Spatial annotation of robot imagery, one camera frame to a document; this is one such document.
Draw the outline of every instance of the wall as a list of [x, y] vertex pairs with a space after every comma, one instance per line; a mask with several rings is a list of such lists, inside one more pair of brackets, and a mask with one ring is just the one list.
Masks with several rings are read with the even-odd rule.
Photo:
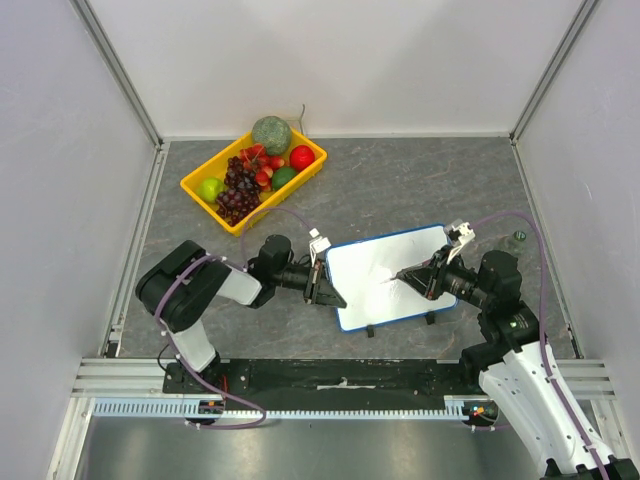
[[92, 0], [165, 136], [506, 133], [580, 0]]
[[0, 478], [45, 477], [153, 148], [65, 0], [0, 2]]
[[520, 145], [578, 340], [640, 455], [640, 2], [600, 2]]

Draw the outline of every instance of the yellow basket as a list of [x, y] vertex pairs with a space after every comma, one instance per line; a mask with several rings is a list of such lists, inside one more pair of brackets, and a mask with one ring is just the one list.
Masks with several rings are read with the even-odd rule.
[[[311, 150], [313, 150], [313, 153], [316, 156], [315, 161], [311, 165], [309, 165], [307, 168], [305, 168], [302, 172], [298, 173], [295, 177], [293, 177], [280, 190], [277, 190], [270, 194], [264, 194], [264, 193], [260, 194], [260, 199], [263, 200], [260, 206], [256, 208], [253, 212], [251, 212], [249, 215], [247, 215], [235, 227], [232, 227], [227, 222], [225, 222], [224, 218], [222, 218], [220, 215], [216, 213], [216, 206], [202, 200], [198, 196], [196, 191], [200, 186], [200, 184], [206, 178], [216, 177], [216, 178], [219, 178], [220, 180], [224, 180], [225, 174], [227, 173], [227, 160], [231, 157], [235, 157], [239, 155], [240, 150], [242, 150], [243, 148], [249, 148], [253, 145], [251, 132], [247, 132], [245, 135], [243, 135], [238, 140], [236, 140], [231, 145], [229, 145], [227, 148], [225, 148], [220, 153], [218, 153], [215, 157], [211, 158], [205, 164], [196, 168], [193, 172], [191, 172], [189, 175], [184, 177], [180, 181], [180, 186], [185, 192], [189, 194], [191, 198], [193, 198], [193, 200], [195, 200], [195, 202], [198, 205], [204, 208], [207, 211], [207, 213], [209, 213], [209, 215], [215, 218], [216, 221], [220, 225], [222, 225], [222, 227], [227, 232], [235, 235], [236, 237], [239, 237], [242, 234], [242, 228], [244, 227], [244, 224], [247, 222], [247, 219], [249, 219], [251, 215], [253, 215], [256, 212], [259, 212], [264, 208], [275, 207], [276, 205], [278, 205], [285, 198], [291, 195], [295, 190], [297, 190], [298, 187], [300, 187], [300, 185], [302, 185], [311, 177], [313, 177], [316, 173], [318, 173], [322, 169], [323, 164], [327, 159], [327, 152], [325, 150], [320, 148], [318, 145], [313, 143], [311, 140], [309, 140], [307, 137], [302, 135], [297, 130], [294, 130], [292, 128], [291, 132], [292, 132], [291, 145], [289, 146], [289, 149], [282, 155], [282, 158], [287, 160], [289, 158], [289, 154], [291, 153], [291, 150], [293, 150], [298, 145], [306, 145], [309, 148], [311, 148]], [[255, 222], [260, 220], [267, 213], [269, 212], [264, 212], [264, 214], [262, 215], [254, 215], [252, 218], [249, 219], [250, 225], [248, 225], [248, 227], [250, 227]]]

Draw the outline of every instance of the red tomato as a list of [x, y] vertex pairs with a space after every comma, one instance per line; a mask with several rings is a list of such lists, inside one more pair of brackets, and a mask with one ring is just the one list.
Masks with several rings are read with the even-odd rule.
[[313, 150], [306, 145], [298, 145], [291, 150], [291, 154], [289, 155], [289, 163], [298, 172], [301, 172], [311, 165], [315, 159], [316, 156], [313, 154]]

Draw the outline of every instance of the blue border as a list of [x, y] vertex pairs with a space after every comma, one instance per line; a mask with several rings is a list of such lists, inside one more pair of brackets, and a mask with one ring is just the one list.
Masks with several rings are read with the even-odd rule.
[[[385, 234], [382, 234], [382, 235], [376, 235], [374, 237], [363, 238], [362, 240], [355, 240], [353, 242], [345, 242], [345, 243], [339, 243], [337, 245], [331, 245], [331, 247], [325, 253], [325, 258], [327, 260], [327, 276], [329, 277], [329, 281], [331, 282], [331, 269], [329, 267], [329, 253], [331, 253], [331, 250], [333, 250], [334, 248], [346, 247], [347, 245], [353, 245], [353, 244], [356, 244], [356, 243], [370, 242], [371, 240], [378, 240], [379, 238], [393, 237], [395, 235], [402, 235], [404, 233], [415, 232], [417, 230], [427, 230], [428, 228], [434, 228], [434, 227], [443, 227], [444, 228], [445, 224], [444, 223], [432, 223], [430, 225], [424, 225], [422, 227], [409, 228], [407, 230], [400, 230], [399, 232], [385, 233]], [[374, 325], [373, 327], [377, 328], [377, 327], [381, 327], [382, 325], [389, 325], [390, 323], [396, 323], [396, 322], [400, 322], [402, 320], [409, 320], [409, 319], [412, 319], [412, 318], [418, 318], [418, 317], [421, 317], [423, 315], [426, 315], [428, 312], [447, 312], [449, 310], [453, 310], [454, 308], [456, 308], [458, 306], [458, 301], [459, 300], [456, 298], [456, 303], [454, 303], [450, 307], [444, 307], [444, 308], [440, 308], [438, 310], [428, 310], [428, 311], [425, 311], [425, 312], [422, 312], [422, 313], [418, 313], [416, 315], [410, 315], [408, 317], [396, 318], [396, 319], [393, 319], [393, 320], [389, 320], [388, 322], [378, 323], [378, 324]], [[336, 308], [335, 310], [336, 310], [336, 322], [338, 323], [338, 328], [340, 329], [340, 331], [342, 333], [356, 333], [356, 332], [361, 332], [361, 331], [367, 329], [367, 327], [354, 328], [353, 330], [345, 330], [345, 329], [343, 329], [342, 325], [340, 325], [340, 315], [338, 313], [339, 309]]]

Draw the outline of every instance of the clear bottle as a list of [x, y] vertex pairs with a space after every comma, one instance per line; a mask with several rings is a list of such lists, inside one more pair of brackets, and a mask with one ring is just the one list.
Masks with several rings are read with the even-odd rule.
[[503, 252], [510, 253], [514, 257], [520, 257], [525, 250], [525, 240], [527, 239], [527, 234], [522, 230], [517, 230], [513, 232], [512, 235], [505, 235], [504, 237], [498, 240], [497, 249], [502, 250]]

